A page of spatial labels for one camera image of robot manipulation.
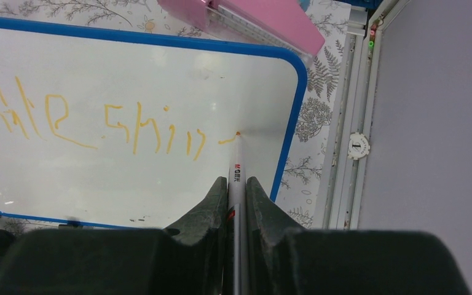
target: gray panel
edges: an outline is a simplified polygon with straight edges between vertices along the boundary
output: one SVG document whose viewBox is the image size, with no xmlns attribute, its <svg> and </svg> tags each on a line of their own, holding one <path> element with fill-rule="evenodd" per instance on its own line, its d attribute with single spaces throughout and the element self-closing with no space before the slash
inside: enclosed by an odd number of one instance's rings
<svg viewBox="0 0 472 295">
<path fill-rule="evenodd" d="M 425 230 L 472 290 L 472 1 L 413 0 L 383 36 L 360 229 Z"/>
</svg>

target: floral tablecloth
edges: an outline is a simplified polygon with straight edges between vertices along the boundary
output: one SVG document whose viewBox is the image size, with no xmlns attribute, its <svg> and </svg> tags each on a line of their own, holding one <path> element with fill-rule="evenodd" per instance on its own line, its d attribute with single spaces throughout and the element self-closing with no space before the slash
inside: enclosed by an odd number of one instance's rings
<svg viewBox="0 0 472 295">
<path fill-rule="evenodd" d="M 324 35 L 326 43 L 308 69 L 309 83 L 276 203 L 297 222 L 311 227 L 350 5 L 334 0 L 313 0 L 307 15 Z M 0 17 L 215 39 L 169 16 L 156 0 L 0 0 Z M 56 226 L 49 222 L 0 217 L 0 228 L 16 235 Z"/>
</svg>

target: pen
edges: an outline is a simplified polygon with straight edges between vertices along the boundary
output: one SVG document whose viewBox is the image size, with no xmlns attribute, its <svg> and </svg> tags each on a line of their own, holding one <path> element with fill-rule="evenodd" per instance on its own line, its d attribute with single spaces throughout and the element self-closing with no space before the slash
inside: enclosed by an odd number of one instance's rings
<svg viewBox="0 0 472 295">
<path fill-rule="evenodd" d="M 229 167 L 229 215 L 227 218 L 227 255 L 223 271 L 223 295 L 249 294 L 248 243 L 246 226 L 246 180 L 243 143 L 240 132 L 234 139 Z"/>
</svg>

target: blue whiteboard frame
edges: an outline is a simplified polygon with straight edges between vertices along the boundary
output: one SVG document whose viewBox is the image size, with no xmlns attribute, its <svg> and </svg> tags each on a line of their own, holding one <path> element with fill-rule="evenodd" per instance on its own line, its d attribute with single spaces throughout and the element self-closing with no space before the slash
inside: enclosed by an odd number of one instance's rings
<svg viewBox="0 0 472 295">
<path fill-rule="evenodd" d="M 60 25 L 55 23 L 34 22 L 31 20 L 16 20 L 12 18 L 0 17 L 0 29 L 27 31 L 32 33 L 51 34 L 69 37 L 81 37 L 88 39 L 99 39 L 106 41 L 119 41 L 136 44 L 160 45 L 168 47 L 179 47 L 187 49 L 209 50 L 214 52 L 237 53 L 244 55 L 255 55 L 260 57 L 280 58 L 290 63 L 297 72 L 297 88 L 294 94 L 294 101 L 288 119 L 288 124 L 281 147 L 278 166 L 270 191 L 270 199 L 275 202 L 281 184 L 283 169 L 287 160 L 290 145 L 296 130 L 297 117 L 301 110 L 301 104 L 307 87 L 307 70 L 301 59 L 293 52 L 281 47 L 267 45 L 255 45 L 226 41 L 215 41 L 207 39 L 194 39 L 188 37 L 167 36 L 159 34 L 136 33 L 129 31 L 116 31 L 111 29 L 88 28 L 82 26 Z M 0 215 L 11 218 L 37 219 L 57 223 L 68 223 L 67 220 L 55 218 L 42 218 L 38 216 L 24 216 L 19 214 L 9 214 L 0 211 Z M 107 224 L 95 224 L 90 222 L 80 222 L 85 226 L 112 227 Z"/>
</svg>

